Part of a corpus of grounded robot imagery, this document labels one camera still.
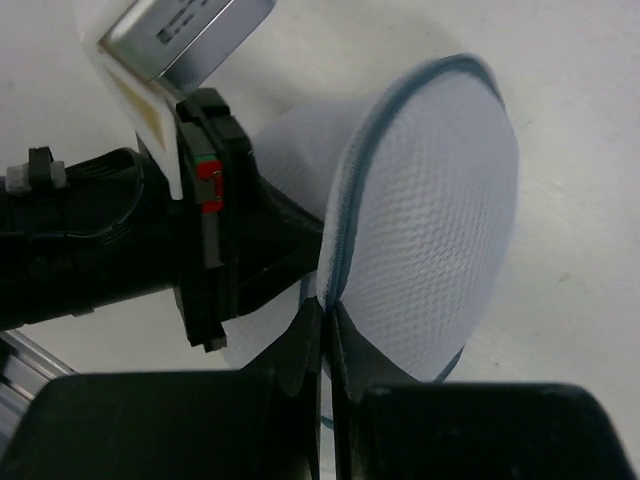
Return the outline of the aluminium mounting rail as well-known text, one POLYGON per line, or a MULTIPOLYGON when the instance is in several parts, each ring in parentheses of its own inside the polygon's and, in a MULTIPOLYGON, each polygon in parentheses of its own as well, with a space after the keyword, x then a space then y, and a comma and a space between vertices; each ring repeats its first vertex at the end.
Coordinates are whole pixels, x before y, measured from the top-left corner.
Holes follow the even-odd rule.
POLYGON ((17 330, 1 334, 1 401, 15 409, 50 381, 76 371, 17 330))

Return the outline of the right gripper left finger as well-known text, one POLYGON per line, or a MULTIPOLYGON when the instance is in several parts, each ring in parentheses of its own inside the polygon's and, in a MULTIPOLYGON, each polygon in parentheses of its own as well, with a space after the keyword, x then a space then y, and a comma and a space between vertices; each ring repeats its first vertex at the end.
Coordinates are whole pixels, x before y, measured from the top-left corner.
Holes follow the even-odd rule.
POLYGON ((244 368, 49 382, 1 461, 5 479, 316 479, 322 307, 244 368))

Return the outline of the white mesh laundry bag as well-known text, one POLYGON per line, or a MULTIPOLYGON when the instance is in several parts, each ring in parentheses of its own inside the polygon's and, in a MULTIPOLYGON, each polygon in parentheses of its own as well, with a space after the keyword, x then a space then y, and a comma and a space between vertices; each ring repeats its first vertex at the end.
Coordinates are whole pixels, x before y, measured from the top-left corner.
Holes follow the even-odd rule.
POLYGON ((304 295, 423 382, 444 380, 481 319, 513 231, 519 148, 479 58, 425 62, 380 92, 298 105, 253 136, 260 174, 324 224, 314 279, 229 322, 253 360, 304 295))

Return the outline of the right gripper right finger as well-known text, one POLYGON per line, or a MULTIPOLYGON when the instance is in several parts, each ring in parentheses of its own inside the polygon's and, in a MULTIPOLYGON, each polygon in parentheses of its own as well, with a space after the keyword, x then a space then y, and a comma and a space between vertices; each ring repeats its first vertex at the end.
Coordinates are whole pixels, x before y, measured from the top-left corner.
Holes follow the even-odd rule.
POLYGON ((340 479, 633 479, 586 390, 558 383, 421 383, 337 304, 327 319, 340 479))

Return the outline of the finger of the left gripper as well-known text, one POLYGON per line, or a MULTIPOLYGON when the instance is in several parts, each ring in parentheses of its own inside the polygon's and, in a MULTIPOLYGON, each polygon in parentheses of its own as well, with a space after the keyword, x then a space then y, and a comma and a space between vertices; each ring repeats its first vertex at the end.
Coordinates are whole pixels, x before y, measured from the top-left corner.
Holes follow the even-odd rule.
POLYGON ((315 270, 323 222, 259 173, 251 152, 234 162, 237 262, 232 318, 248 315, 315 270))

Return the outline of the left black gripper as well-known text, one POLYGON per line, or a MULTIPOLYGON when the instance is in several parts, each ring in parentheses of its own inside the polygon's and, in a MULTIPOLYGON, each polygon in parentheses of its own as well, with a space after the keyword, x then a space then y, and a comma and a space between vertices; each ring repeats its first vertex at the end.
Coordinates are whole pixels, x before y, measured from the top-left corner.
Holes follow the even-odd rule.
POLYGON ((219 127, 230 117, 212 88, 179 103, 179 199, 146 146, 64 167, 60 187, 51 151, 31 149, 32 189, 1 188, 2 329, 172 290, 189 343, 224 348, 238 277, 231 154, 219 127))

